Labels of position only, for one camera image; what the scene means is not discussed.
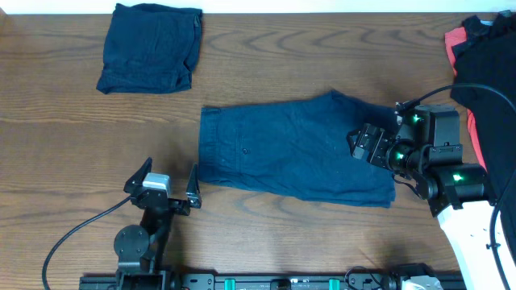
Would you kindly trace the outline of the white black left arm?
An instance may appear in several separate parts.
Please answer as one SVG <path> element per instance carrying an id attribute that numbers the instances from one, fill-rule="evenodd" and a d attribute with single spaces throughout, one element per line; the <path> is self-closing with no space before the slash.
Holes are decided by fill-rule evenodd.
<path id="1" fill-rule="evenodd" d="M 188 216 L 202 207 L 198 166 L 193 165 L 185 191 L 186 199 L 172 197 L 171 178 L 152 172 L 152 159 L 126 181 L 123 191 L 129 201 L 143 210 L 140 224 L 121 229 L 114 239 L 118 256 L 116 290 L 166 290 L 178 286 L 173 271 L 162 267 L 173 217 Z"/>

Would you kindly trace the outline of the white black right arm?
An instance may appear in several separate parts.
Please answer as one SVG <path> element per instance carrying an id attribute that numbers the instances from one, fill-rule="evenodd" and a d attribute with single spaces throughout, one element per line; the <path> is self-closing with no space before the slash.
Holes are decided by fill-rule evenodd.
<path id="1" fill-rule="evenodd" d="M 403 124 L 394 133 L 366 123 L 347 135 L 358 160 L 412 180 L 451 244 L 467 289 L 513 289 L 514 248 L 501 223 L 505 196 L 486 170 L 462 160 L 457 125 Z"/>

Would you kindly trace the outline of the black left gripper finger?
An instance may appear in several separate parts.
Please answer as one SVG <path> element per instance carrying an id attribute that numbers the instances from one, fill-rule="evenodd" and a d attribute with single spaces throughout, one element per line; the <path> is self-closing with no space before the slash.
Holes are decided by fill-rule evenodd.
<path id="1" fill-rule="evenodd" d="M 143 182 L 148 173 L 152 170 L 152 158 L 148 157 L 142 166 L 126 181 L 123 191 L 128 194 L 135 193 L 143 187 Z"/>
<path id="2" fill-rule="evenodd" d="M 189 182 L 186 188 L 187 201 L 191 208 L 200 209 L 202 207 L 202 198 L 198 183 L 198 165 L 193 164 L 189 174 Z"/>

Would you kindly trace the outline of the blue denim shorts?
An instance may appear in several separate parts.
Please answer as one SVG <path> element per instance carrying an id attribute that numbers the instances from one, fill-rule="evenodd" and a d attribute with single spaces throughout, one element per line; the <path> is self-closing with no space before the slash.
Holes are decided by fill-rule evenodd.
<path id="1" fill-rule="evenodd" d="M 390 207 L 390 173 L 351 155 L 347 134 L 365 123 L 396 127 L 389 107 L 338 91 L 288 101 L 201 111 L 199 177 L 209 184 L 304 201 Z"/>

